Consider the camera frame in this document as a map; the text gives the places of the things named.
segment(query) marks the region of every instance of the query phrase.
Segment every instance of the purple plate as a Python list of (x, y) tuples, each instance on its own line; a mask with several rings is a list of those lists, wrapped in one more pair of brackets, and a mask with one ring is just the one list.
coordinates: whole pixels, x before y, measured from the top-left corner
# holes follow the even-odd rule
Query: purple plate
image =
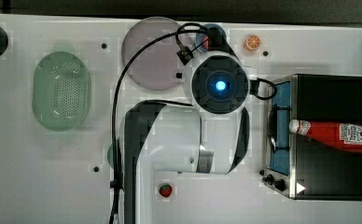
[[(151, 17), (135, 24), (123, 40), (123, 65), (144, 45), (175, 32), (178, 27), (177, 22), (163, 17)], [(192, 40), (188, 34), (180, 35), (180, 39), (191, 48)], [(175, 87), (180, 83), (175, 74), (182, 72), (184, 67), (176, 55), (178, 51), (174, 36), (166, 38), (141, 53), (132, 63), (128, 74), (134, 82), (149, 90), (164, 91)]]

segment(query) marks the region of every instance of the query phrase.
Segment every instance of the green colander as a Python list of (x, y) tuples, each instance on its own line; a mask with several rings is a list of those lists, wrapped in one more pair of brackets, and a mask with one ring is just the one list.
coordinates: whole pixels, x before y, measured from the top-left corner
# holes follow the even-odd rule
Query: green colander
[(54, 52), (35, 69), (33, 112), (45, 128), (61, 132), (82, 122), (88, 113), (91, 77), (78, 57)]

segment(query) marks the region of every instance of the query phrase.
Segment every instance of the ketchup bottle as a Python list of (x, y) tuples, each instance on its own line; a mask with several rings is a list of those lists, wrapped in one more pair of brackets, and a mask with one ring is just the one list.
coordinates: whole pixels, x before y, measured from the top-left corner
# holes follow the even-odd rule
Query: ketchup bottle
[(292, 119), (289, 131), (306, 135), (330, 147), (362, 152), (362, 126), (359, 125)]

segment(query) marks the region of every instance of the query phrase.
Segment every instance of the black wire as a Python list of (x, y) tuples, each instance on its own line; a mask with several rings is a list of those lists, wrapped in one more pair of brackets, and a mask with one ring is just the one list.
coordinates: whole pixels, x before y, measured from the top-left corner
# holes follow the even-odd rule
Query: black wire
[(270, 86), (273, 87), (273, 93), (272, 93), (270, 96), (259, 96), (258, 93), (257, 93), (257, 94), (254, 94), (254, 96), (257, 97), (259, 100), (270, 100), (271, 98), (273, 98), (273, 97), (276, 95), (276, 93), (277, 93), (277, 87), (276, 87), (276, 85), (274, 85), (274, 83), (270, 82), (269, 80), (260, 78), (260, 77), (257, 78), (257, 81), (259, 81), (259, 82), (265, 82), (265, 83), (267, 83), (268, 85), (270, 85)]
[(198, 47), (200, 47), (201, 45), (203, 45), (205, 42), (208, 41), (208, 38), (206, 40), (204, 40), (203, 42), (201, 42), (200, 45), (196, 46), (196, 48), (194, 48), (193, 50), (191, 50), (191, 52), (195, 51), (195, 49), (197, 49)]
[[(184, 24), (182, 27), (185, 28), (186, 26), (188, 26), (188, 23)], [(186, 31), (181, 31), (181, 30), (177, 30), (176, 32), (173, 33), (169, 33), (168, 35), (163, 35), (151, 42), (149, 42), (148, 44), (146, 44), (145, 46), (143, 46), (141, 49), (139, 49), (133, 56), (132, 58), (129, 60), (129, 62), (126, 64), (125, 68), (123, 69), (122, 73), (120, 74), (119, 80), (118, 80), (118, 84), (117, 87), (115, 89), (115, 94), (114, 94), (114, 100), (113, 100), (113, 104), (112, 104), (112, 117), (111, 117), (111, 132), (112, 132), (112, 146), (113, 146), (113, 163), (114, 163), (114, 181), (115, 180), (121, 180), (122, 179), (122, 173), (121, 173), (121, 162), (120, 161), (120, 148), (118, 148), (118, 144), (117, 144), (117, 132), (116, 132), (116, 119), (117, 119), (117, 103), (118, 103), (118, 95), (119, 95), (119, 90), (120, 90), (120, 85), (122, 83), (123, 78), (126, 75), (126, 72), (128, 71), (129, 67), (132, 65), (132, 63), (134, 62), (134, 60), (147, 48), (149, 48), (150, 46), (160, 42), (161, 40), (171, 37), (173, 35), (175, 35), (175, 38), (178, 39), (178, 35), (179, 34), (206, 34), (205, 31), (201, 31), (201, 30), (186, 30)], [(114, 215), (118, 213), (118, 203), (119, 203), (119, 190), (121, 187), (114, 187), (114, 201), (112, 204), (112, 209), (111, 209), (111, 216), (109, 219), (109, 223), (112, 224), (114, 222)]]
[(171, 104), (171, 105), (192, 106), (192, 104), (181, 103), (181, 102), (177, 102), (177, 101), (168, 101), (168, 100), (148, 100), (148, 101), (149, 102), (155, 102), (155, 103)]
[(177, 31), (176, 31), (175, 41), (177, 42), (177, 44), (181, 43), (181, 41), (180, 41), (180, 39), (179, 39), (179, 37), (178, 37), (178, 34), (182, 34), (182, 33), (180, 33), (180, 32), (181, 32), (185, 27), (187, 27), (187, 26), (196, 26), (196, 27), (201, 28), (202, 31), (199, 30), (199, 33), (200, 33), (200, 34), (207, 34), (207, 31), (208, 31), (207, 27), (202, 26), (202, 25), (200, 25), (200, 24), (198, 24), (198, 23), (196, 23), (196, 22), (187, 22), (187, 23), (181, 25), (180, 27), (178, 27), (178, 29), (177, 29)]

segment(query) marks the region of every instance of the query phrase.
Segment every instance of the bottle label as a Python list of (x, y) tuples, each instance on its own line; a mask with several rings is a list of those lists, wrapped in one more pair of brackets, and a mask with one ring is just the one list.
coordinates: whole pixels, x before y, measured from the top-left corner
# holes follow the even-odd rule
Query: bottle label
[(306, 133), (309, 131), (310, 127), (312, 125), (310, 124), (309, 121), (306, 120), (300, 120), (299, 121), (299, 128), (298, 128), (298, 133), (302, 134), (302, 135), (306, 135)]
[(362, 145), (362, 127), (354, 124), (341, 124), (340, 138), (344, 144)]

